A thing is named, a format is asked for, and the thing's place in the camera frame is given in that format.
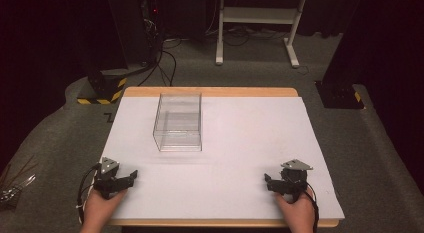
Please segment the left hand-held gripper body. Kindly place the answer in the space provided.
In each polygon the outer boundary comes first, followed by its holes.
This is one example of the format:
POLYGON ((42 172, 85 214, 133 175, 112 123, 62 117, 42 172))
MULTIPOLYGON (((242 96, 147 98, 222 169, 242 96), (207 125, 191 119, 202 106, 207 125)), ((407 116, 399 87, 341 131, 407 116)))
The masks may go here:
POLYGON ((117 178, 119 163, 107 157, 103 157, 97 173, 94 177, 94 189, 99 191, 104 199, 110 199, 112 195, 130 187, 130 178, 117 178))

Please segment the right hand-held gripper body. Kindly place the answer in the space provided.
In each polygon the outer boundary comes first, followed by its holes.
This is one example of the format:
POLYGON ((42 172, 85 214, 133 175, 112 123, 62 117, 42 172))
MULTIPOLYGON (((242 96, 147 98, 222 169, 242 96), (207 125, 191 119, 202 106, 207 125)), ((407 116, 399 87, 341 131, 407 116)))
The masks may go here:
POLYGON ((307 189, 308 171, 312 170, 312 167, 298 159, 282 163, 281 166, 281 181, 277 187, 277 192, 288 203, 294 203, 298 200, 300 194, 307 189))

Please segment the clear plastic box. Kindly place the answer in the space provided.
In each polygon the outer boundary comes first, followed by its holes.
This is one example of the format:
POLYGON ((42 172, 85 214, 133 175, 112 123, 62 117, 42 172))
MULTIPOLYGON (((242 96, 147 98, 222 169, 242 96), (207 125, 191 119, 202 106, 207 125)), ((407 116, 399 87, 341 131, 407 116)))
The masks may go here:
POLYGON ((153 137, 159 151, 202 150, 202 94, 161 93, 153 137))

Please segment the person's left hand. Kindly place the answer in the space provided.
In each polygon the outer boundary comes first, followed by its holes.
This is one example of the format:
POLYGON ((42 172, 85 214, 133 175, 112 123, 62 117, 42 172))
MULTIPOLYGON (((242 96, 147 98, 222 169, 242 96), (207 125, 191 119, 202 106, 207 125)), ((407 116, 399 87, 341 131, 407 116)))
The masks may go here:
POLYGON ((123 190, 111 199, 104 199, 99 191, 91 190, 85 203, 80 233, 101 233, 126 194, 127 191, 123 190))

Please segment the person's right hand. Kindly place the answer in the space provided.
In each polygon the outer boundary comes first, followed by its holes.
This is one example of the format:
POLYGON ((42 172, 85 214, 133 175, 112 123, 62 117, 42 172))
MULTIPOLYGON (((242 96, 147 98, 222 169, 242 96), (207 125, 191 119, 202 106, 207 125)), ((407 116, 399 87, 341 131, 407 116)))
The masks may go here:
POLYGON ((314 233, 315 209, 310 199, 310 188, 294 203, 288 203, 282 195, 275 193, 275 201, 291 233, 314 233))

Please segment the black stand with striped base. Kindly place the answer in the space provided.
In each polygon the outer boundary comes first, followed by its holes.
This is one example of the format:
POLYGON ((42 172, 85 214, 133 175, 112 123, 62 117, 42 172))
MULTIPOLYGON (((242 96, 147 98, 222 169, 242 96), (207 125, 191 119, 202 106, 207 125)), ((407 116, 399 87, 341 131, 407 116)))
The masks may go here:
POLYGON ((131 74, 158 63, 162 33, 154 0, 74 0, 87 83, 80 104, 117 101, 131 74))

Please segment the metal cutlery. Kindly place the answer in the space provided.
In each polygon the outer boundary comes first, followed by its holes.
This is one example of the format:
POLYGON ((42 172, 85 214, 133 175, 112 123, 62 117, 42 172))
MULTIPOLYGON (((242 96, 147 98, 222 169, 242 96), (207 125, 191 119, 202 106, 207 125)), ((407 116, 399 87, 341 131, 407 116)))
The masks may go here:
POLYGON ((23 192, 23 189, 36 179, 33 174, 23 182, 0 192, 0 210, 15 209, 23 192))

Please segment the black stand base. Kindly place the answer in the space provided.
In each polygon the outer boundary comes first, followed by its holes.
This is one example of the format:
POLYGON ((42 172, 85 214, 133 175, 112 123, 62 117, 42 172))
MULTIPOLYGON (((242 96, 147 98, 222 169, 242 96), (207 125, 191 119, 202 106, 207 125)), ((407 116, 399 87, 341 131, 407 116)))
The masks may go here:
POLYGON ((337 88, 335 85, 316 81, 315 86, 325 108, 363 109, 364 104, 359 93, 352 87, 337 88))

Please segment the white metal stand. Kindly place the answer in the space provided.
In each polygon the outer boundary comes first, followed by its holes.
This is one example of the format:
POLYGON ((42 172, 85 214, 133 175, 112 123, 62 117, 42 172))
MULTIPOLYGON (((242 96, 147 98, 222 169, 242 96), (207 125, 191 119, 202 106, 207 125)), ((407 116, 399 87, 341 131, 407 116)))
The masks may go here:
POLYGON ((299 26, 306 0, 299 0, 296 8, 252 8, 252 7, 228 7, 225 0, 219 0, 219 21, 215 64, 222 65, 224 62, 223 31, 225 23, 252 23, 252 24, 276 24, 290 25, 289 36, 283 39, 291 66, 299 68, 300 63, 296 56, 293 42, 299 26))

